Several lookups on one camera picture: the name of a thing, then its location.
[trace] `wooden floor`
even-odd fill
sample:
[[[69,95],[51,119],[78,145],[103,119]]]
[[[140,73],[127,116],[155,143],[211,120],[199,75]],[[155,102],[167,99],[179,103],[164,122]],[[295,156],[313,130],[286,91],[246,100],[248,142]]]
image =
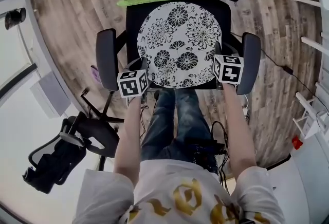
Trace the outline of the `wooden floor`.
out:
[[[39,27],[48,49],[68,87],[79,97],[90,88],[88,98],[102,109],[107,91],[95,83],[90,65],[96,64],[96,34],[102,29],[125,29],[125,9],[118,0],[32,0]],[[232,10],[232,31],[258,35],[263,49],[280,65],[288,65],[301,81],[314,89],[318,76],[316,53],[301,44],[300,37],[320,41],[321,15],[318,8],[293,0],[239,0],[228,2]],[[119,54],[119,68],[126,65],[125,49]],[[259,76],[248,95],[250,128],[253,132],[260,166],[272,165],[289,154],[291,139],[296,133],[292,117],[301,115],[301,106],[294,97],[304,90],[294,77],[275,66],[262,54]],[[216,90],[198,91],[200,107],[211,125],[225,123],[224,98]],[[150,94],[143,113],[148,125],[154,100]],[[108,114],[123,118],[125,103],[115,93]]]

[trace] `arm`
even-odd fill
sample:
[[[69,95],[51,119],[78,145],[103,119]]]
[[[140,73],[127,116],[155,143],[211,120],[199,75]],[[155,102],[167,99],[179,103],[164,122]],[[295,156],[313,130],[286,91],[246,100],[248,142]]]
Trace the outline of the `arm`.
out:
[[[140,97],[129,104],[123,129],[119,132],[119,144],[114,157],[114,173],[138,182],[140,169]]]
[[[223,83],[223,89],[228,123],[230,164],[234,178],[237,180],[245,169],[256,166],[255,148],[235,88],[232,85]]]

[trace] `leg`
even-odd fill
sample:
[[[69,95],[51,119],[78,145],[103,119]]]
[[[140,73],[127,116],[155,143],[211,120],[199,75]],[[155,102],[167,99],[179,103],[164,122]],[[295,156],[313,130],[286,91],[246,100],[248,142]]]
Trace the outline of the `leg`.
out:
[[[195,90],[176,90],[178,132],[177,140],[185,142],[185,137],[211,139],[209,126],[199,108]]]
[[[159,94],[148,131],[141,146],[141,160],[157,159],[174,138],[175,91],[163,89]]]
[[[185,143],[187,137],[211,139],[207,122],[199,108],[199,100],[195,90],[178,89],[176,92],[178,112],[178,132],[172,144],[167,147],[171,159],[196,162],[210,172],[217,173],[217,163],[213,155],[201,155],[199,158],[188,150]]]

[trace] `black and white floral pattern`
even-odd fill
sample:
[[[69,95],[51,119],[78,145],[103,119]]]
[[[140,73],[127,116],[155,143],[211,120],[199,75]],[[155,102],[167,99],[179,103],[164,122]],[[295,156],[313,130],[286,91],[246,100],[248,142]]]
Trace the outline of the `black and white floral pattern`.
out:
[[[169,49],[179,49],[184,45],[185,45],[184,41],[175,41],[169,46]]]
[[[182,7],[173,8],[168,16],[168,23],[172,26],[179,27],[183,25],[188,18],[186,9]]]
[[[205,56],[205,61],[213,61],[215,57],[215,50],[208,51]]]
[[[197,56],[192,52],[185,52],[177,59],[177,67],[181,70],[189,70],[197,65]]]
[[[186,32],[186,36],[189,38],[188,41],[199,50],[215,47],[215,42],[218,41],[218,37],[222,35],[218,23],[213,23],[211,27],[208,27],[203,24],[203,17],[203,13],[201,13],[201,15],[196,14],[195,16],[189,17]]]
[[[159,51],[154,59],[154,65],[156,67],[162,67],[169,60],[170,54],[166,50]]]
[[[187,88],[214,79],[215,43],[221,28],[206,9],[192,3],[169,2],[143,22],[137,48],[148,60],[149,79],[167,88]]]
[[[154,49],[163,46],[164,43],[171,42],[173,39],[172,34],[176,30],[177,29],[170,25],[167,20],[163,20],[162,18],[157,19],[155,23],[152,23],[146,35],[149,49]]]

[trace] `gold print on shirt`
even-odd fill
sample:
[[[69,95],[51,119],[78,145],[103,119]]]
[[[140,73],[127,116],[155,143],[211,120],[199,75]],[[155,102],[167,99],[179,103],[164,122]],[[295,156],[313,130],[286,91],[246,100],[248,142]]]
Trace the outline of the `gold print on shirt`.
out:
[[[160,216],[165,216],[170,210],[162,206],[161,202],[159,199],[156,198],[151,198],[150,200],[147,201],[147,203],[150,203],[153,208],[154,208],[154,213]]]
[[[180,194],[180,189],[183,191],[184,189],[188,188],[184,191],[185,198],[182,198]],[[189,204],[192,197],[195,197],[195,206]],[[201,187],[200,183],[196,179],[192,179],[192,183],[188,183],[183,181],[181,185],[179,185],[173,192],[173,197],[175,199],[176,208],[188,215],[192,215],[193,212],[201,206],[202,203],[202,195],[201,195]]]
[[[210,212],[211,224],[222,224],[225,223],[226,221],[232,221],[232,220],[235,220],[235,223],[239,223],[234,213],[232,213],[227,207],[225,207],[222,204],[220,198],[217,195],[214,196],[217,201],[217,205],[215,205]],[[223,208],[226,209],[227,218],[223,216]]]
[[[128,222],[132,221],[140,211],[140,208],[138,206],[134,206],[134,208],[129,212],[129,220]]]
[[[270,224],[269,220],[264,218],[260,212],[255,213],[255,220],[260,223]]]

